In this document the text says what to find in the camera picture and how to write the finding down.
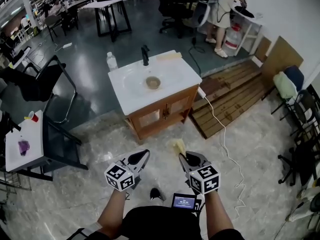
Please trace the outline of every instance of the sink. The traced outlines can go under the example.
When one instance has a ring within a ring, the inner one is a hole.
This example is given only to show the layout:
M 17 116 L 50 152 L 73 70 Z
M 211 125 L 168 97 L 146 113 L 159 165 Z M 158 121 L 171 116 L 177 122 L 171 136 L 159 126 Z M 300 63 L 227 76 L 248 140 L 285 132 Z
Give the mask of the sink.
M 176 51 L 172 50 L 161 55 L 174 53 Z M 126 116 L 202 81 L 183 58 L 158 60 L 157 55 L 149 58 L 148 66 L 139 60 L 111 71 L 108 75 Z M 160 86 L 150 89 L 146 83 L 148 77 L 158 78 Z
M 157 89 L 150 89 L 146 83 L 148 77 L 158 78 L 161 81 L 160 86 Z M 148 66 L 143 66 L 142 61 L 139 61 L 127 67 L 123 77 L 123 87 L 129 91 L 130 95 L 139 97 L 169 88 L 178 81 L 183 81 L 183 78 L 182 71 L 179 68 L 174 69 L 172 63 L 168 61 L 151 62 Z

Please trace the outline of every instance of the faucet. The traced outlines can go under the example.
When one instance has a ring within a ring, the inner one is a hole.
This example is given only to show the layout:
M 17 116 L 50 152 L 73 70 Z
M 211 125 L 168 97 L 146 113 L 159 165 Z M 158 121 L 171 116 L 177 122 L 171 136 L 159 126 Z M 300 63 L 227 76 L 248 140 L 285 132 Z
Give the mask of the faucet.
M 149 57 L 148 57 L 148 52 L 149 52 L 149 48 L 144 44 L 141 47 L 141 52 L 142 52 L 142 59 L 143 59 L 143 65 L 144 66 L 148 66 L 149 65 Z

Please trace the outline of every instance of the plastic bottle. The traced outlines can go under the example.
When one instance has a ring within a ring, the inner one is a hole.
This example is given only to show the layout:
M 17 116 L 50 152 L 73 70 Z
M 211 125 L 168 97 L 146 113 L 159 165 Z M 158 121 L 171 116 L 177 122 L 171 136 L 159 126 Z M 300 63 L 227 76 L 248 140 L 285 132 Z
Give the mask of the plastic bottle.
M 242 40 L 242 34 L 240 30 L 241 30 L 240 26 L 236 24 L 228 28 L 226 31 L 222 49 L 225 51 L 225 53 L 228 56 L 236 55 L 236 50 L 238 49 Z
M 113 56 L 111 51 L 106 54 L 106 63 L 108 64 L 110 72 L 118 68 L 116 57 Z

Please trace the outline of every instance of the small screen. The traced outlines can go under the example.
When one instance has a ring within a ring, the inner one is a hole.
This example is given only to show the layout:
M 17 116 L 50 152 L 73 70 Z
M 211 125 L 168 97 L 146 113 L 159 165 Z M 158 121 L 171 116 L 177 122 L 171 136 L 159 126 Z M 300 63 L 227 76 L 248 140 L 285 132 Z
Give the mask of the small screen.
M 173 207 L 193 209 L 195 206 L 195 201 L 196 201 L 195 198 L 175 196 L 174 202 L 173 202 Z

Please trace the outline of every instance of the ceiling light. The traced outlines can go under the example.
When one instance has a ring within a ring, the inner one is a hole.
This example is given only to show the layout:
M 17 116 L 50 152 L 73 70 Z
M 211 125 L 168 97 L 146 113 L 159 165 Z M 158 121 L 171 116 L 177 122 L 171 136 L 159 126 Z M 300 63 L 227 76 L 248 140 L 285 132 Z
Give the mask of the ceiling light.
M 18 9 L 15 9 L 13 12 L 11 12 L 11 15 L 12 15 L 12 14 L 15 14 L 17 11 L 19 11 L 20 8 L 21 8 L 21 7 L 19 7 Z
M 9 22 L 9 20 L 7 20 L 7 21 L 1 26 L 1 28 L 3 28 L 5 25 L 7 25 L 8 22 Z

